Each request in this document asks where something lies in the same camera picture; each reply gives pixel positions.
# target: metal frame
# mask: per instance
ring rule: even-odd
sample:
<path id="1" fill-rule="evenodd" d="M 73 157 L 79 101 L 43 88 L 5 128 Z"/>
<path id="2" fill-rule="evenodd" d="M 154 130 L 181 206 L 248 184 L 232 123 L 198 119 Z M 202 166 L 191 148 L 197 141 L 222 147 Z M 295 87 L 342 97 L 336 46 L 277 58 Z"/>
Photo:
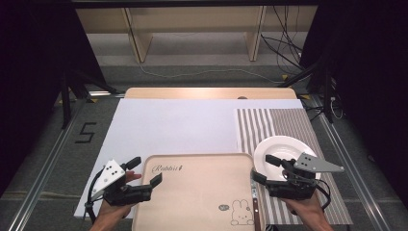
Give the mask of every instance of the metal frame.
<path id="1" fill-rule="evenodd" d="M 319 103 L 319 97 L 316 95 L 312 96 L 314 104 L 316 107 L 321 106 Z M 366 212 L 371 220 L 372 226 L 375 230 L 392 230 L 389 222 L 387 222 L 384 213 L 381 211 L 378 203 L 375 201 L 369 187 L 367 186 L 363 176 L 358 170 L 357 166 L 354 165 L 350 154 L 345 148 L 342 139 L 336 131 L 336 127 L 333 123 L 329 122 L 325 116 L 319 116 L 319 119 L 327 133 L 327 136 L 331 140 L 336 152 L 340 158 L 340 161 L 344 165 L 345 172 L 350 178 L 351 184 L 354 190 L 360 197 L 361 203 L 363 204 Z"/>

